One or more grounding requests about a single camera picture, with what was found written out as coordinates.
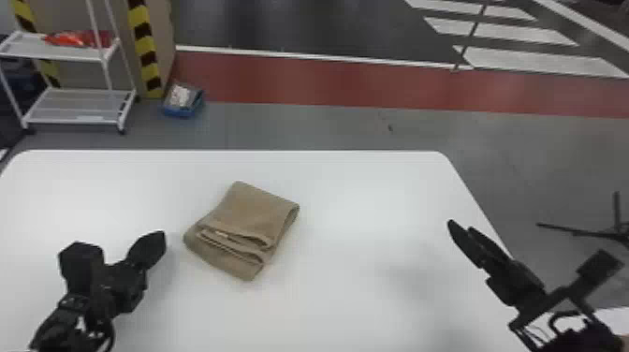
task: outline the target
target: red object on shelf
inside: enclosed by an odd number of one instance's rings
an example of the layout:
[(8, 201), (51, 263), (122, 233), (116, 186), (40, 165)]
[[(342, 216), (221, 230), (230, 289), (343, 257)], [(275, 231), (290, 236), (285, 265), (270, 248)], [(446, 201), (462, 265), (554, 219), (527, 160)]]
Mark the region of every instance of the red object on shelf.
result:
[[(113, 36), (110, 31), (98, 31), (103, 48), (111, 46)], [(63, 47), (98, 48), (94, 31), (66, 31), (44, 37), (44, 41)]]

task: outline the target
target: gray floor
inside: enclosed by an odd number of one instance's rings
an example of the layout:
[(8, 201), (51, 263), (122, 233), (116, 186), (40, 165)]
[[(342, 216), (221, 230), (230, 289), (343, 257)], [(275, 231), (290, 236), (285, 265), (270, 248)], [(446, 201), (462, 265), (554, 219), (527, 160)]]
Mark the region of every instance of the gray floor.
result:
[[(446, 154), (511, 253), (550, 288), (568, 283), (589, 255), (613, 243), (574, 239), (536, 221), (592, 229), (611, 224), (611, 193), (629, 209), (629, 120), (498, 113), (211, 103), (194, 120), (134, 108), (128, 135), (114, 128), (40, 128), (29, 149), (387, 149)], [(597, 307), (629, 305), (629, 269), (592, 296)]]

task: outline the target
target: camera tripod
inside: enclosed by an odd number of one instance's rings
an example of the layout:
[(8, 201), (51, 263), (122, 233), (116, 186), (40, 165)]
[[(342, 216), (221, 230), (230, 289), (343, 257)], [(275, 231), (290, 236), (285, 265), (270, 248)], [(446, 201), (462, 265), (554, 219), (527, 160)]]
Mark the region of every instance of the camera tripod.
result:
[(537, 223), (539, 227), (571, 233), (575, 237), (592, 237), (596, 239), (612, 240), (629, 249), (629, 222), (621, 220), (621, 193), (613, 194), (614, 226), (603, 231), (589, 231), (573, 227), (563, 227), (552, 224)]

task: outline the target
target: folded towel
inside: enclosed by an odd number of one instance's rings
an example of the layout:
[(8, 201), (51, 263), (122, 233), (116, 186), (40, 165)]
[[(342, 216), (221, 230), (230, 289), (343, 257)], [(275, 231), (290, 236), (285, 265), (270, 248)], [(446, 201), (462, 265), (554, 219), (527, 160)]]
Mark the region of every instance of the folded towel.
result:
[(299, 210), (297, 203), (236, 182), (183, 242), (214, 267), (250, 281), (271, 260)]

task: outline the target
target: red floor stripe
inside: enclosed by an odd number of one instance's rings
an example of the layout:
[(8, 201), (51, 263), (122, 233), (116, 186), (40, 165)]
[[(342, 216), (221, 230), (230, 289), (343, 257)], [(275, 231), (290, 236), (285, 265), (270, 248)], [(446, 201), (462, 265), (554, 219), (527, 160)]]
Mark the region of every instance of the red floor stripe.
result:
[(172, 78), (222, 102), (629, 117), (629, 81), (177, 53)]

